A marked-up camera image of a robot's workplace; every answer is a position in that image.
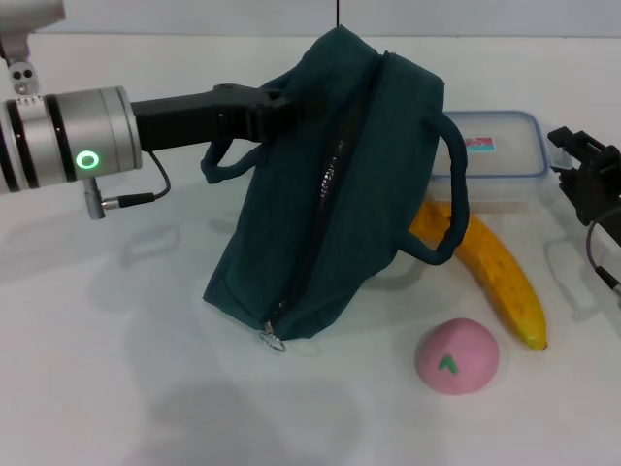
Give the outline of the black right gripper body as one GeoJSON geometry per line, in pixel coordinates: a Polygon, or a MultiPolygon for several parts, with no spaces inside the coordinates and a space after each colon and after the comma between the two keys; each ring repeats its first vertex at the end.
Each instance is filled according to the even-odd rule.
{"type": "Polygon", "coordinates": [[[620,206],[620,150],[607,146],[580,161],[578,206],[582,223],[591,223],[610,209],[620,206]]]}

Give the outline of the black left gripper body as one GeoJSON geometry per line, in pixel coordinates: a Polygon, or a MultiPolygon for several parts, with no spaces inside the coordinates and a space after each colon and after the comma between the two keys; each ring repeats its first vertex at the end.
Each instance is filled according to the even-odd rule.
{"type": "Polygon", "coordinates": [[[144,151],[242,139],[256,142],[257,113],[275,101],[272,89],[225,83],[198,94],[133,102],[144,151]]]}

